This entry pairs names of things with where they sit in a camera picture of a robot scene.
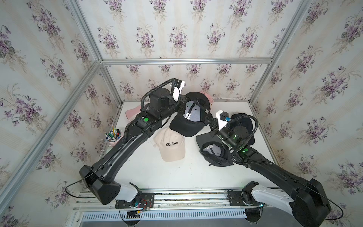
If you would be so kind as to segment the black cap white letter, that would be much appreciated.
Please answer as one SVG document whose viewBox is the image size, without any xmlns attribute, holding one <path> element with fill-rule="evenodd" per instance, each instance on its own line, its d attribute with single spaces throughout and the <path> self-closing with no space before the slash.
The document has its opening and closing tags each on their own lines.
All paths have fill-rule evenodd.
<svg viewBox="0 0 363 227">
<path fill-rule="evenodd" d="M 246 113 L 237 113 L 237 114 L 233 114 L 231 116 L 231 120 L 234 120 L 236 118 L 239 118 L 241 116 L 245 116 L 247 115 Z M 248 133 L 251 133 L 252 130 L 253 130 L 253 123 L 252 123 L 252 119 L 250 118 L 242 118 L 242 119 L 238 119 L 237 122 L 234 122 L 231 124 L 231 127 L 235 127 L 237 125 L 240 125 L 240 126 L 244 126 Z M 250 138 L 250 140 L 248 141 L 248 145 L 253 145 L 255 143 L 255 138 L 254 136 L 252 135 L 252 137 Z"/>
</svg>

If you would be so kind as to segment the beige baseball cap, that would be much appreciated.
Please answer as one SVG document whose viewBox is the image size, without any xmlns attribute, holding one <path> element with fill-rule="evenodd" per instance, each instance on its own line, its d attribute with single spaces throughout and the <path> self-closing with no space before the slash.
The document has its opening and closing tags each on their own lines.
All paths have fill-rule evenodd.
<svg viewBox="0 0 363 227">
<path fill-rule="evenodd" d="M 162 129 L 154 137 L 154 146 L 159 148 L 161 158 L 164 162 L 174 162 L 184 159 L 185 138 L 170 128 Z"/>
</svg>

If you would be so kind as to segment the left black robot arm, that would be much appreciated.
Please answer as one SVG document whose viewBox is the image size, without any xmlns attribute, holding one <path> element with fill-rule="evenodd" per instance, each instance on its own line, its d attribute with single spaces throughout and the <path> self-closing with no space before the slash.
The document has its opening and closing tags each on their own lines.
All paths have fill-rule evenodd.
<svg viewBox="0 0 363 227">
<path fill-rule="evenodd" d="M 147 92 L 141 99 L 140 113 L 125 126 L 117 144 L 92 166 L 80 169 L 81 181 L 103 205 L 113 200 L 134 200 L 134 196 L 122 196 L 124 187 L 115 177 L 134 151 L 164 126 L 163 120 L 184 108 L 184 86 L 183 80 L 173 78 Z"/>
</svg>

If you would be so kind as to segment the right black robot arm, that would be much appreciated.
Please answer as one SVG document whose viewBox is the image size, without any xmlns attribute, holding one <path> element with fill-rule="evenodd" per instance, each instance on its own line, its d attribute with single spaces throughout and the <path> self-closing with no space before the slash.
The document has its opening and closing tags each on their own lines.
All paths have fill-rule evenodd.
<svg viewBox="0 0 363 227">
<path fill-rule="evenodd" d="M 322 186 L 315 180 L 306 180 L 269 161 L 249 144 L 259 122 L 251 115 L 241 114 L 233 119 L 222 112 L 220 117 L 206 117 L 211 141 L 200 145 L 200 153 L 211 166 L 225 167 L 234 164 L 249 168 L 279 187 L 270 189 L 251 181 L 240 192 L 247 206 L 259 203 L 278 208 L 292 215 L 303 227 L 319 227 L 325 220 L 339 220 L 344 212 L 329 218 L 330 200 Z"/>
</svg>

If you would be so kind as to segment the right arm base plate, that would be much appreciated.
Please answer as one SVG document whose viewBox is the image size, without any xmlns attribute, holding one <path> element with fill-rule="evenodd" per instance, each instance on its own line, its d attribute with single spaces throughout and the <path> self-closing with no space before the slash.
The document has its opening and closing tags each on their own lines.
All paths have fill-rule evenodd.
<svg viewBox="0 0 363 227">
<path fill-rule="evenodd" d="M 226 196 L 230 206 L 256 206 L 258 209 L 266 206 L 265 203 L 257 202 L 250 192 L 227 190 Z"/>
</svg>

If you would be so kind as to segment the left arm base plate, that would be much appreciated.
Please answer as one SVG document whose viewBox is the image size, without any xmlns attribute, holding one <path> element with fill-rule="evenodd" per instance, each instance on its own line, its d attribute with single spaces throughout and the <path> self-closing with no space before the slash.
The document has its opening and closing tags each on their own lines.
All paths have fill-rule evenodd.
<svg viewBox="0 0 363 227">
<path fill-rule="evenodd" d="M 154 206 L 154 193 L 138 193 L 131 202 L 117 200 L 116 209 L 138 209 L 142 211 L 149 210 Z"/>
</svg>

